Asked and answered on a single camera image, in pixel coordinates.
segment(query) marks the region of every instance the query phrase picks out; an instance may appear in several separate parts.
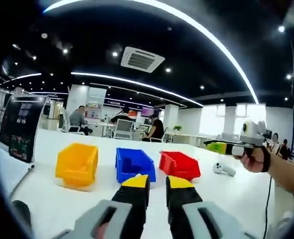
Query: yellow plastic bin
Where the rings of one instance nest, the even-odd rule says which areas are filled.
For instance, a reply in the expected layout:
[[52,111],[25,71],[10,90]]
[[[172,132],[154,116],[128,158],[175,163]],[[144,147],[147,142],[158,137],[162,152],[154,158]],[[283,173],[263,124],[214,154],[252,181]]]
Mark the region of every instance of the yellow plastic bin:
[[73,143],[58,153],[55,176],[63,179],[64,186],[87,187],[95,182],[97,163],[96,146]]

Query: plastic storage bin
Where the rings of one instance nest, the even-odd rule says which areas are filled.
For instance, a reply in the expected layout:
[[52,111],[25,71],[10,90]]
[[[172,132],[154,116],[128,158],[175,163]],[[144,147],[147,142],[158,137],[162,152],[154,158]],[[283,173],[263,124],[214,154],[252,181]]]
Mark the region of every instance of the plastic storage bin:
[[137,174],[148,175],[151,182],[156,181],[153,160],[140,149],[116,148],[116,178],[125,182]]
[[159,169],[165,174],[191,181],[200,177],[198,162],[181,152],[161,152]]
[[55,176],[65,186],[86,187],[95,181],[97,163],[96,146],[73,143],[58,153]]

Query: man sitting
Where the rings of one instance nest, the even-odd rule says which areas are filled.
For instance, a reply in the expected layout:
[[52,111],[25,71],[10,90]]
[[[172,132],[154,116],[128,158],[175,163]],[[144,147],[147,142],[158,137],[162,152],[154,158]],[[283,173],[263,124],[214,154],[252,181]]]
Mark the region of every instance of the man sitting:
[[152,115],[152,116],[150,116],[150,119],[152,121],[151,130],[145,138],[142,138],[142,141],[160,142],[160,140],[164,134],[163,124],[162,124],[161,120],[158,119],[158,115]]
[[124,107],[122,111],[120,111],[114,118],[111,119],[112,123],[117,123],[117,120],[129,120],[134,121],[132,118],[129,118],[128,116],[129,108]]
[[[87,120],[84,119],[85,107],[80,106],[77,110],[75,110],[69,117],[69,121],[71,126],[80,126],[79,132],[84,132],[85,135],[92,133],[93,131],[87,126],[82,128],[82,124],[87,124]],[[77,128],[71,127],[70,132],[77,132]]]

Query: air conditioner vent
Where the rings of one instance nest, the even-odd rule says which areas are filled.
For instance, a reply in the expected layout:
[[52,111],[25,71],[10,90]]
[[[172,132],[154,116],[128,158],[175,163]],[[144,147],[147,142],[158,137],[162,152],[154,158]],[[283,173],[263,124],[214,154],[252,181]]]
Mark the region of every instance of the air conditioner vent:
[[128,46],[124,50],[121,66],[151,73],[164,60],[162,56]]

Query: white controller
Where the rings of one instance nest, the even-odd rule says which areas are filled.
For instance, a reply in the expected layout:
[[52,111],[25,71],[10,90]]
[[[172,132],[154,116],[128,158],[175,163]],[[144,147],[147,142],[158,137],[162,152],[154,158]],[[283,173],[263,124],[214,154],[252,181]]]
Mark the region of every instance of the white controller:
[[226,166],[226,165],[224,165],[222,163],[214,164],[213,165],[213,171],[215,173],[218,173],[218,174],[220,174],[222,172],[225,172],[225,173],[229,174],[232,177],[236,175],[236,171],[234,169],[232,169],[232,168],[230,168],[230,167],[228,167],[228,166]]

